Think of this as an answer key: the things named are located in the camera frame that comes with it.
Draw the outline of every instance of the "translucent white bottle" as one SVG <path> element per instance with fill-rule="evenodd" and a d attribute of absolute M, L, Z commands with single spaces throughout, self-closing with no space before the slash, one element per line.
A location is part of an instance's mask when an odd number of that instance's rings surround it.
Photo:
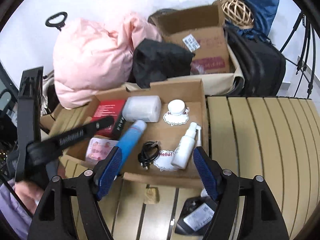
<path fill-rule="evenodd" d="M 184 170 L 188 164 L 191 152 L 195 146 L 197 124 L 192 122 L 186 131 L 186 134 L 182 136 L 179 145 L 175 151 L 171 165 L 179 169 Z"/>

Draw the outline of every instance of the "blue tube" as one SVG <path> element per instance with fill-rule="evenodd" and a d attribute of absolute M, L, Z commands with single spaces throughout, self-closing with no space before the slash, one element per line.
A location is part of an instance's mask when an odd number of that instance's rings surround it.
<path fill-rule="evenodd" d="M 130 126 L 130 128 L 120 138 L 119 142 L 116 145 L 122 151 L 122 162 L 120 165 L 120 169 L 123 167 L 124 163 L 127 161 L 130 153 L 132 152 L 135 145 L 138 143 L 146 127 L 147 127 L 147 124 L 145 122 L 143 122 L 142 120 L 138 120 L 132 126 Z"/>

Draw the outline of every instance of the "pink stuffed sack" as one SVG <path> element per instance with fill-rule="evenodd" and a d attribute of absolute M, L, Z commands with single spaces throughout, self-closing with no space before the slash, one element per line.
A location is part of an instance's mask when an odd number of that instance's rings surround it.
<path fill-rule="evenodd" d="M 83 106 L 97 92 L 121 86 L 129 78 L 133 51 L 145 38 L 162 40 L 158 29 L 137 13 L 127 15 L 117 31 L 82 18 L 67 23 L 53 49 L 61 105 Z"/>

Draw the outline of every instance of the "white label on black package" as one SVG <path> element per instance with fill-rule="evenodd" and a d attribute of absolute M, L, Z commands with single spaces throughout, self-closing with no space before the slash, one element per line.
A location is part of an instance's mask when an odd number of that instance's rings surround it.
<path fill-rule="evenodd" d="M 182 41 L 191 52 L 194 52 L 196 49 L 200 48 L 199 43 L 196 41 L 192 34 L 189 34 L 188 36 L 184 37 Z"/>
<path fill-rule="evenodd" d="M 211 221 L 213 214 L 214 211 L 206 203 L 203 203 L 195 211 L 187 215 L 183 221 L 196 232 Z"/>

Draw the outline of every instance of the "blue gripper pad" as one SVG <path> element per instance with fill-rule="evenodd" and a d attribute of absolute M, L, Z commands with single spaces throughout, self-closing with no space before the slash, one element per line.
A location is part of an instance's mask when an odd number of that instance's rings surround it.
<path fill-rule="evenodd" d="M 202 147 L 195 148 L 193 151 L 193 161 L 196 165 L 196 168 L 198 170 L 198 173 L 200 175 L 204 188 L 207 191 L 207 194 L 213 200 L 216 200 L 217 197 L 219 196 L 219 193 L 217 190 L 217 180 L 212 174 L 209 166 L 207 165 L 203 154 L 205 154 L 206 159 L 209 160 L 209 157 L 207 156 L 205 151 L 202 149 Z"/>
<path fill-rule="evenodd" d="M 100 201 L 102 197 L 108 194 L 115 177 L 119 173 L 121 162 L 122 151 L 121 148 L 117 147 L 116 152 L 113 154 L 111 160 L 109 161 L 108 165 L 106 166 L 98 180 L 99 190 L 96 193 L 98 201 Z"/>

